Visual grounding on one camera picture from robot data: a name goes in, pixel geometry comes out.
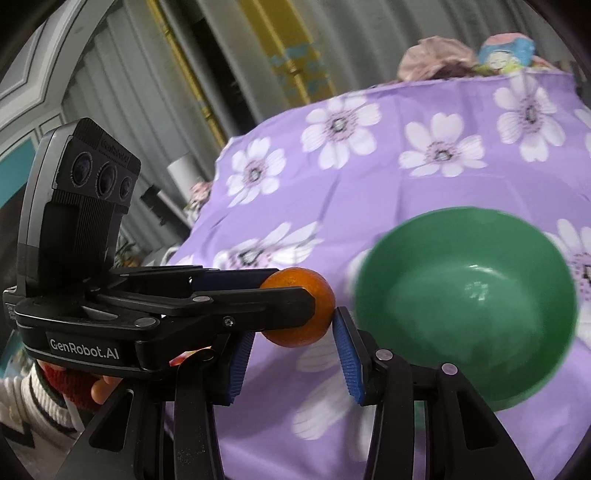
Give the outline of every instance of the teal wall panel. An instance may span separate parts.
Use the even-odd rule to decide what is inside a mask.
[[[27,182],[34,158],[35,145],[29,138],[0,160],[0,208]]]

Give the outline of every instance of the purple blanket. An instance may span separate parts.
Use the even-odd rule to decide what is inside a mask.
[[[233,139],[211,200],[171,263],[299,265],[352,307],[365,254],[392,228],[444,207],[499,209],[540,228],[564,254],[580,293],[579,336],[591,345],[590,152],[591,111],[564,73],[350,93]],[[330,333],[303,349],[258,335],[242,394],[216,410],[226,474],[361,479],[373,414],[348,395]],[[591,424],[585,343],[576,341],[548,386],[498,417],[536,479],[553,479]],[[415,464],[415,478],[424,478],[420,436]]]

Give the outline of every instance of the orange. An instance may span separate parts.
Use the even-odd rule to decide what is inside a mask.
[[[268,330],[262,334],[271,342],[294,348],[307,346],[320,340],[329,329],[335,310],[335,294],[322,275],[307,268],[292,267],[273,273],[261,288],[303,287],[315,299],[313,317],[305,325],[283,330]]]

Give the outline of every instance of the screw head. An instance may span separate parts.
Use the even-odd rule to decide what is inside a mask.
[[[134,323],[136,327],[151,327],[156,323],[156,319],[152,317],[144,317],[141,319],[137,319]]]
[[[197,354],[201,357],[202,362],[209,362],[215,356],[213,350],[210,348],[204,348],[203,350],[198,351]]]
[[[378,360],[382,360],[384,362],[387,362],[388,360],[391,360],[392,358],[394,358],[394,354],[390,350],[386,350],[385,348],[382,348],[382,349],[378,350],[377,352],[375,352],[375,357]]]
[[[443,373],[446,375],[451,376],[457,374],[457,367],[454,364],[443,364],[441,370],[443,370]]]

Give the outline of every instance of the green plastic bowl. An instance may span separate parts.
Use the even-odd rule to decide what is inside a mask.
[[[437,210],[369,253],[355,294],[359,328],[408,362],[457,365],[495,410],[539,391],[574,338],[576,293],[560,252],[495,210]]]

